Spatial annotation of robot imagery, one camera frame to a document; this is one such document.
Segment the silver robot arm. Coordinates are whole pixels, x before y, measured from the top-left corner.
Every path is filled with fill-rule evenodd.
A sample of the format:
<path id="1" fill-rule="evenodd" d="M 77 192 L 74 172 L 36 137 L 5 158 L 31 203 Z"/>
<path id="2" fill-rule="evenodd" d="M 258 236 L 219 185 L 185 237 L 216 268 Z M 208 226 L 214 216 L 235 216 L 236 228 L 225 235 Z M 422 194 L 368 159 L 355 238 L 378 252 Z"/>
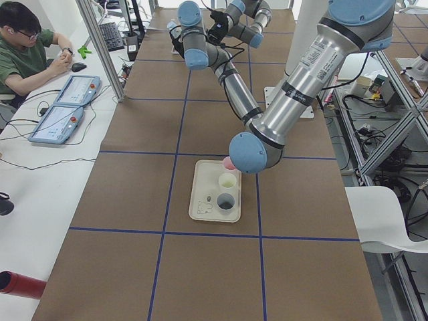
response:
<path id="1" fill-rule="evenodd" d="M 234 37 L 252 48 L 258 48 L 263 31 L 272 20 L 272 11 L 267 1 L 231 1 L 226 7 L 226 36 Z"/>
<path id="2" fill-rule="evenodd" d="M 180 53 L 190 70 L 210 68 L 246 129 L 231 139 L 229 156 L 243 173 L 259 173 L 283 156 L 286 135 L 312 105 L 340 64 L 350 54 L 389 47 L 395 11 L 393 1 L 330 1 L 317 24 L 313 42 L 289 77 L 277 84 L 270 105 L 262 110 L 221 47 L 234 37 L 259 47 L 272 19 L 265 1 L 232 1 L 224 11 L 211 11 L 214 23 L 206 29 L 200 7 L 179 5 Z"/>

